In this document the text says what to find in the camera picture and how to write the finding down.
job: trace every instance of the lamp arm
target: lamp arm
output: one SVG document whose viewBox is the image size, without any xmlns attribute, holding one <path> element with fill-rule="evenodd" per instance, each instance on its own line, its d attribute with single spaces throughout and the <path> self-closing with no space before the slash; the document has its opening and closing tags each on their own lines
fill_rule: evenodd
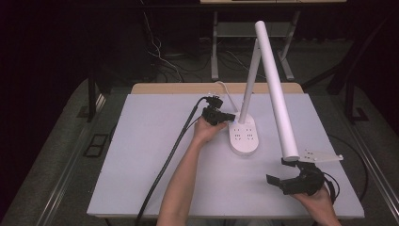
<svg viewBox="0 0 399 226">
<path fill-rule="evenodd" d="M 294 132 L 291 125 L 290 117 L 288 115 L 287 106 L 285 104 L 284 95 L 282 93 L 281 83 L 279 81 L 279 74 L 277 71 L 276 62 L 273 57 L 272 48 L 270 46 L 264 22 L 257 22 L 255 24 L 255 30 L 259 42 L 259 47 L 261 49 L 264 73 L 266 75 L 267 85 L 270 90 L 270 99 L 272 102 L 273 113 L 279 132 L 279 142 L 281 145 L 282 158 L 285 161 L 296 161 L 299 159 L 299 154 L 296 147 Z"/>
</svg>

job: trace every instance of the electrical outlet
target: electrical outlet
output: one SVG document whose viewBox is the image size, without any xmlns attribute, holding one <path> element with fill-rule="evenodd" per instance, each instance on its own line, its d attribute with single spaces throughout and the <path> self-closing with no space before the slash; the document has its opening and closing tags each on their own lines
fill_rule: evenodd
<svg viewBox="0 0 399 226">
<path fill-rule="evenodd" d="M 258 148 L 259 139 L 255 120 L 247 114 L 244 123 L 239 123 L 240 113 L 236 113 L 236 120 L 229 122 L 230 143 L 232 150 L 238 155 L 251 155 Z"/>
</svg>

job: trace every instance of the white power strip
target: white power strip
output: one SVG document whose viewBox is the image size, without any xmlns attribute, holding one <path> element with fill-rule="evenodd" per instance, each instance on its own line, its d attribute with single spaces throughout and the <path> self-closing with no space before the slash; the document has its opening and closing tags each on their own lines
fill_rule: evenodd
<svg viewBox="0 0 399 226">
<path fill-rule="evenodd" d="M 245 122 L 239 123 L 240 113 L 235 113 L 236 120 L 229 122 L 229 134 L 232 150 L 242 156 L 248 156 L 255 152 L 259 145 L 258 132 L 255 120 L 247 114 Z"/>
</svg>

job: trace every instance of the white table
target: white table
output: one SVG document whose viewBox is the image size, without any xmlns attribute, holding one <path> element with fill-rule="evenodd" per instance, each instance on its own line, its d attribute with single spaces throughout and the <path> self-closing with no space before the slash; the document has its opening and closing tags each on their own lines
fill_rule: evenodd
<svg viewBox="0 0 399 226">
<path fill-rule="evenodd" d="M 221 86 L 216 86 L 219 85 L 210 85 L 208 91 L 220 93 Z M 206 88 L 193 89 L 194 92 L 204 90 Z M 178 89 L 171 91 L 175 94 L 131 94 L 127 97 L 88 207 L 89 215 L 99 218 L 134 218 L 137 215 L 192 107 L 208 92 L 181 94 Z M 231 96 L 236 103 L 243 99 L 243 94 Z M 334 153 L 309 96 L 303 93 L 287 93 L 285 98 L 298 150 Z M 224 101 L 221 111 L 232 113 L 228 96 L 224 95 L 221 99 Z M 205 102 L 199 106 L 194 119 L 205 106 Z M 200 155 L 190 216 L 308 218 L 308 213 L 298 201 L 283 195 L 279 188 L 266 182 L 266 174 L 288 179 L 299 173 L 297 168 L 282 166 L 280 163 L 279 137 L 269 95 L 252 95 L 248 113 L 257 123 L 260 135 L 258 150 L 250 157 L 236 155 L 230 147 L 228 130 L 221 131 L 210 141 Z M 185 134 L 154 190 L 144 212 L 146 218 L 157 217 L 168 181 L 192 134 L 193 128 Z M 341 164 L 330 162 L 317 166 L 340 183 L 341 194 L 334 205 L 337 216 L 363 218 L 364 211 Z"/>
</svg>

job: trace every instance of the wire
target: wire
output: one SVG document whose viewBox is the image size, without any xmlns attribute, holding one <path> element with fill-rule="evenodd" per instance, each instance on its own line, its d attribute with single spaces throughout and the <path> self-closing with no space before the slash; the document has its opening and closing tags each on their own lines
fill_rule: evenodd
<svg viewBox="0 0 399 226">
<path fill-rule="evenodd" d="M 331 178 L 334 182 L 335 182 L 335 185 L 337 185 L 337 193 L 336 193 L 336 195 L 335 195 L 335 199 L 334 199 L 334 201 L 338 198 L 338 196 L 340 195 L 340 193 L 341 193 L 341 188 L 340 188 L 340 184 L 338 184 L 338 182 L 337 182 L 337 180 L 335 180 L 335 178 L 334 177 L 332 177 L 330 174 L 328 174 L 328 173 L 326 173 L 326 172 L 323 172 L 325 175 L 327 175 L 329 178 Z"/>
<path fill-rule="evenodd" d="M 335 138 L 337 140 L 339 140 L 340 142 L 342 142 L 343 144 L 345 144 L 349 149 L 351 149 L 359 158 L 361 165 L 363 166 L 364 169 L 364 176 L 365 176 L 365 181 L 364 181 L 364 188 L 363 191 L 360 193 L 359 196 L 359 200 L 362 201 L 364 196 L 366 195 L 367 189 L 368 189 L 368 185 L 369 185 L 369 171 L 367 170 L 367 166 L 366 163 L 364 162 L 363 158 L 361 157 L 360 153 L 352 146 L 350 145 L 348 142 L 346 142 L 345 140 L 339 138 L 339 137 L 335 137 L 333 135 L 327 134 L 329 137 Z"/>
<path fill-rule="evenodd" d="M 111 222 L 109 221 L 108 218 L 105 219 L 105 223 L 106 223 L 107 226 L 112 226 L 112 224 L 111 224 Z"/>
<path fill-rule="evenodd" d="M 173 65 L 172 63 L 170 63 L 169 61 L 167 61 L 167 60 L 165 60 L 165 59 L 163 59 L 163 58 L 161 57 L 161 46 L 162 46 L 162 43 L 161 43 L 161 41 L 160 41 L 159 39 L 156 38 L 156 39 L 158 40 L 158 42 L 159 42 L 159 46 L 155 44 L 155 42 L 154 42 L 154 36 L 153 36 L 152 30 L 151 30 L 151 28 L 150 28 L 150 23 L 149 23 L 149 19 L 148 19 L 148 17 L 147 17 L 147 13 L 146 13 L 145 11 L 143 11 L 143 14 L 144 14 L 145 22 L 146 22 L 145 24 L 146 24 L 146 26 L 147 26 L 147 29 L 148 29 L 149 32 L 150 32 L 150 40 L 151 40 L 151 43 L 152 43 L 152 45 L 155 47 L 156 52 L 158 53 L 158 54 L 153 54 L 153 53 L 149 52 L 149 54 L 151 54 L 151 55 L 153 55 L 153 56 L 155 56 L 155 57 L 158 57 L 160 60 L 166 62 L 168 65 L 170 65 L 171 67 L 173 67 L 173 68 L 175 69 L 176 73 L 177 73 L 177 74 L 179 75 L 179 77 L 180 77 L 180 80 L 179 80 L 179 81 L 180 81 L 181 83 L 183 83 L 183 82 L 184 82 L 184 79 L 183 79 L 182 75 L 180 74 L 179 70 L 177 69 L 177 67 L 176 67 L 175 65 Z"/>
<path fill-rule="evenodd" d="M 221 82 L 221 81 L 217 81 L 216 83 L 221 84 L 224 87 L 224 89 L 226 90 L 227 95 L 229 96 L 230 101 L 232 102 L 232 105 L 234 106 L 235 112 L 238 112 L 239 110 L 238 110 L 237 104 L 234 102 L 234 100 L 230 96 L 230 93 L 229 93 L 229 90 L 227 89 L 226 84 L 224 84 L 224 82 Z"/>
<path fill-rule="evenodd" d="M 141 220 L 141 218 L 142 218 L 142 216 L 144 214 L 144 210 L 145 210 L 145 208 L 147 206 L 147 203 L 150 200 L 150 197 L 151 197 L 153 191 L 155 190 L 156 186 L 158 185 L 159 181 L 161 180 L 162 176 L 164 175 L 164 172 L 167 169 L 167 167 L 169 165 L 169 162 L 172 159 L 174 153 L 176 152 L 176 149 L 179 146 L 180 141 L 182 140 L 182 138 L 183 138 L 185 132 L 187 131 L 187 129 L 189 128 L 188 123 L 191 122 L 191 120 L 193 119 L 194 114 L 197 111 L 197 108 L 198 108 L 200 102 L 202 100 L 204 100 L 204 99 L 205 99 L 205 97 L 201 97 L 197 101 L 196 105 L 193 107 L 193 110 L 191 111 L 190 115 L 188 116 L 188 119 L 185 122 L 185 125 L 183 126 L 181 133 L 179 134 L 179 136 L 178 136 L 178 138 L 177 138 L 172 150 L 170 151 L 170 154 L 168 156 L 167 161 L 165 162 L 164 166 L 161 168 L 161 171 L 158 173 L 158 176 L 156 177 L 155 181 L 153 182 L 152 187 L 150 188 L 150 191 L 148 192 L 146 199 L 144 200 L 143 204 L 141 205 L 140 211 L 138 212 L 138 215 L 137 215 L 137 218 L 136 218 L 136 221 L 135 221 L 135 226 L 139 225 L 139 222 L 140 222 L 140 220 Z"/>
</svg>

